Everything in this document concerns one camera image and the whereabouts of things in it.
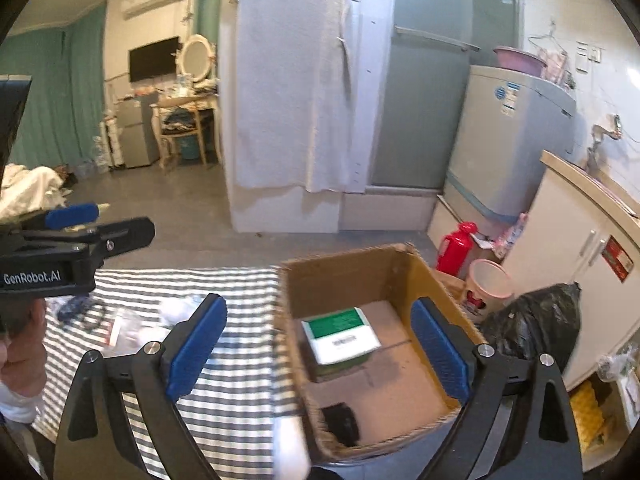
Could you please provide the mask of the person's left hand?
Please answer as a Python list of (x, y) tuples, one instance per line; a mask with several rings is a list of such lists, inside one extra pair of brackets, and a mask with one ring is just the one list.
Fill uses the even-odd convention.
[(29, 319), (21, 333), (8, 344), (1, 343), (1, 382), (25, 398), (39, 396), (47, 381), (47, 351), (43, 344), (46, 313), (46, 300), (32, 300)]

